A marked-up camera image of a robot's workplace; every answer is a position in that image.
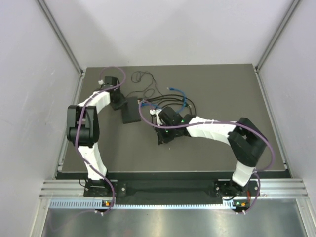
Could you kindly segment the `black network switch box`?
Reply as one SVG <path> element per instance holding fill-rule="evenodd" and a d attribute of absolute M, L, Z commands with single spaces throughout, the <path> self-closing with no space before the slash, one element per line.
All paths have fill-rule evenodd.
<path fill-rule="evenodd" d="M 140 122 L 140 114 L 138 111 L 138 99 L 137 97 L 128 97 L 126 104 L 121 109 L 122 123 L 129 124 L 134 122 Z"/>

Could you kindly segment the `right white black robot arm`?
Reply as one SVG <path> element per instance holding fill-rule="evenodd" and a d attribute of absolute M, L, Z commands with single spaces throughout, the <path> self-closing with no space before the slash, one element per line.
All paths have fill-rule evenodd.
<path fill-rule="evenodd" d="M 230 183 L 235 195 L 243 195 L 249 188 L 248 181 L 267 147 L 267 139 L 247 118 L 222 123 L 186 115 L 179 118 L 157 116 L 156 131 L 160 143 L 168 143 L 175 137 L 188 136 L 212 139 L 229 145 L 237 159 Z"/>

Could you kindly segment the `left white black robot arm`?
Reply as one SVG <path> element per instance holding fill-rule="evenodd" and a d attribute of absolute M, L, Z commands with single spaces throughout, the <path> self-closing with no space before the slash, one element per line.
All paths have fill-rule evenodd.
<path fill-rule="evenodd" d="M 125 104 L 126 98 L 120 88 L 115 88 L 95 91 L 83 102 L 70 105 L 67 109 L 67 139 L 76 148 L 86 165 L 88 179 L 98 180 L 95 190 L 102 196 L 111 192 L 112 184 L 104 179 L 107 168 L 102 162 L 98 148 L 100 138 L 98 114 L 108 105 L 118 110 Z"/>

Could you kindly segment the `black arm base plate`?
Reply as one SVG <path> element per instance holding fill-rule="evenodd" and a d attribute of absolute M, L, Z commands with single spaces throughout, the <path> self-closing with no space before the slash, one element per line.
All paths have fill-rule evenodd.
<path fill-rule="evenodd" d="M 123 198 L 135 194 L 205 194 L 207 197 L 230 197 L 256 195 L 258 184 L 249 181 L 245 187 L 233 184 L 230 180 L 86 180 L 85 197 Z"/>

